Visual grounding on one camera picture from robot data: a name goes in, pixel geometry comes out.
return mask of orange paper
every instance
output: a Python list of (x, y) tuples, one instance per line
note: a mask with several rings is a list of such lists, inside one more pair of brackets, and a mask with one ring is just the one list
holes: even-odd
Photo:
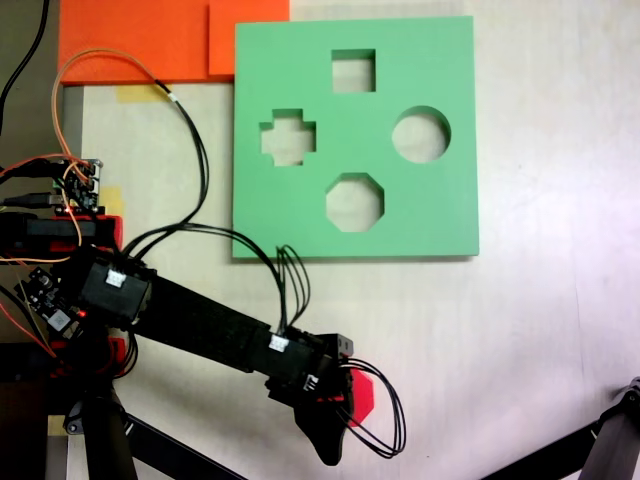
[[(134, 55), (165, 83), (233, 81), (235, 24), (288, 19), (288, 0), (60, 0), (58, 67), (81, 50), (108, 47)], [(97, 55), (71, 67), (63, 83), (150, 79), (125, 60)]]

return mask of wire bundle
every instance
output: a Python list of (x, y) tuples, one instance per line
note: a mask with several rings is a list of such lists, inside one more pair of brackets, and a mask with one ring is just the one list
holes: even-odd
[[(198, 197), (198, 203), (196, 207), (193, 209), (193, 211), (189, 213), (189, 215), (187, 215), (178, 224), (178, 225), (186, 225), (191, 221), (193, 217), (196, 216), (196, 214), (202, 208), (202, 205), (204, 205), (205, 200), (207, 199), (207, 193), (209, 192), (209, 157), (207, 155), (207, 150), (204, 146), (204, 143), (202, 142), (202, 138), (200, 137), (200, 133), (198, 132), (198, 129), (196, 128), (195, 124), (193, 123), (193, 120), (191, 120), (191, 117), (189, 116), (187, 111), (184, 109), (180, 101), (176, 98), (176, 96), (171, 92), (171, 90), (169, 90), (169, 88), (164, 83), (162, 83), (158, 79), (156, 79), (155, 82), (167, 94), (167, 96), (173, 101), (173, 103), (176, 105), (176, 107), (180, 111), (180, 114), (182, 115), (185, 122), (187, 123), (187, 126), (189, 127), (189, 132), (191, 133), (191, 137), (193, 138), (193, 142), (196, 147), (196, 152), (198, 154), (198, 167), (200, 169), (200, 195)], [(140, 250), (140, 252), (138, 252), (138, 254), (136, 254), (135, 256), (136, 260), (141, 260), (147, 253), (149, 253), (149, 251), (154, 246), (156, 246), (165, 238), (174, 234), (176, 231), (177, 230), (168, 230), (162, 236), (156, 238), (154, 241), (149, 243), (149, 245), (144, 247), (142, 250)]]
[(20, 65), (18, 65), (18, 67), (13, 72), (11, 77), (9, 77), (9, 80), (7, 80), (7, 83), (2, 89), (2, 94), (0, 94), (0, 135), (2, 135), (2, 124), (4, 119), (4, 104), (5, 104), (5, 101), (7, 100), (7, 97), (9, 96), (9, 91), (11, 90), (11, 87), (13, 87), (13, 84), (16, 82), (16, 80), (18, 79), (22, 71), (25, 69), (29, 61), (31, 61), (31, 58), (33, 57), (33, 55), (36, 53), (36, 50), (40, 46), (40, 42), (42, 41), (45, 28), (47, 27), (48, 16), (49, 16), (49, 0), (43, 0), (42, 16), (40, 17), (40, 25), (38, 27), (38, 32), (36, 33), (36, 38), (33, 40), (33, 44), (31, 45), (31, 48), (29, 48), (29, 51), (25, 55), (22, 62), (20, 62)]
[[(404, 410), (402, 408), (402, 403), (400, 402), (400, 397), (398, 396), (395, 388), (393, 388), (393, 385), (391, 385), (391, 382), (387, 380), (387, 377), (385, 377), (380, 370), (378, 370), (369, 362), (365, 362), (364, 360), (360, 360), (357, 358), (347, 358), (343, 363), (341, 363), (340, 367), (360, 370), (361, 372), (368, 373), (380, 379), (380, 381), (384, 384), (387, 391), (389, 392), (389, 397), (391, 398), (391, 406), (393, 408), (393, 442), (391, 445), (389, 445), (380, 440), (360, 422), (355, 420), (343, 407), (339, 407), (336, 410), (336, 414), (338, 415), (338, 417), (340, 417), (347, 428), (351, 430), (351, 433), (353, 433), (358, 438), (358, 440), (360, 440), (382, 458), (391, 459), (396, 455), (402, 453), (407, 444), (407, 423), (404, 418)], [(352, 427), (350, 424), (351, 422), (353, 422), (356, 427)], [(358, 433), (356, 431), (357, 428), (365, 432), (366, 435)]]
[[(82, 165), (87, 165), (88, 163), (85, 160), (79, 159), (77, 157), (74, 157), (73, 155), (66, 155), (66, 154), (60, 154), (60, 153), (52, 153), (52, 154), (48, 154), (48, 155), (41, 155), (38, 157), (33, 157), (33, 158), (28, 158), (26, 160), (23, 160), (21, 162), (18, 162), (14, 165), (11, 165), (10, 167), (7, 167), (6, 169), (3, 169), (2, 171), (0, 171), (0, 177), (6, 175), (8, 172), (11, 172), (12, 170), (17, 169), (18, 167), (21, 167), (23, 165), (27, 165), (29, 163), (33, 163), (36, 161), (41, 161), (41, 160), (48, 160), (51, 158), (61, 158), (65, 161), (69, 162), (69, 165), (67, 167), (67, 169), (64, 171), (64, 174), (62, 175), (62, 179), (57, 179), (58, 183), (60, 185), (63, 186), (62, 188), (62, 199), (64, 201), (64, 205), (67, 209), (67, 211), (69, 211), (69, 217), (71, 218), (71, 221), (73, 222), (73, 225), (76, 228), (76, 232), (78, 234), (78, 246), (82, 245), (82, 232), (80, 231), (80, 226), (78, 225), (78, 222), (75, 218), (75, 216), (73, 215), (73, 211), (71, 210), (70, 206), (69, 206), (69, 198), (67, 196), (67, 190), (66, 188), (64, 188), (64, 184), (66, 183), (67, 177), (70, 174), (71, 170), (75, 170), (76, 174), (80, 176), (80, 178), (84, 177), (84, 174), (80, 171), (80, 169), (78, 168), (78, 164), (82, 164)], [(24, 266), (24, 262), (36, 262), (36, 263), (61, 263), (61, 262), (66, 262), (67, 260), (69, 260), (71, 257), (67, 256), (64, 258), (58, 258), (58, 259), (39, 259), (39, 258), (1, 258), (0, 257), (0, 263), (18, 263), (18, 264), (22, 264)]]
[[(256, 257), (258, 257), (271, 271), (271, 274), (276, 282), (276, 286), (278, 288), (278, 293), (280, 296), (280, 327), (278, 329), (278, 333), (281, 334), (284, 332), (284, 328), (287, 325), (287, 309), (286, 309), (286, 289), (284, 287), (284, 282), (282, 281), (282, 276), (279, 268), (274, 266), (273, 262), (269, 258), (269, 256), (249, 237), (238, 233), (236, 231), (230, 230), (228, 228), (222, 227), (214, 227), (211, 225), (204, 225), (200, 223), (176, 223), (173, 225), (167, 225), (164, 227), (156, 228), (150, 230), (138, 237), (134, 238), (122, 251), (123, 255), (131, 256), (133, 251), (147, 238), (150, 238), (154, 235), (163, 234), (160, 238), (166, 238), (165, 234), (167, 232), (195, 232), (195, 233), (204, 233), (208, 235), (218, 235), (221, 237), (229, 238), (240, 244), (247, 247), (251, 252), (253, 252)], [(139, 259), (140, 253), (134, 256), (134, 258)]]
[(288, 327), (296, 323), (309, 306), (309, 302), (311, 301), (311, 281), (309, 280), (307, 269), (304, 263), (302, 263), (302, 259), (290, 245), (276, 248), (276, 264), (285, 300), (287, 295), (287, 275), (291, 279), (296, 298), (296, 313), (293, 315), (291, 323), (287, 321), (288, 314), (286, 308), (285, 316), (280, 319), (279, 333), (282, 334)]

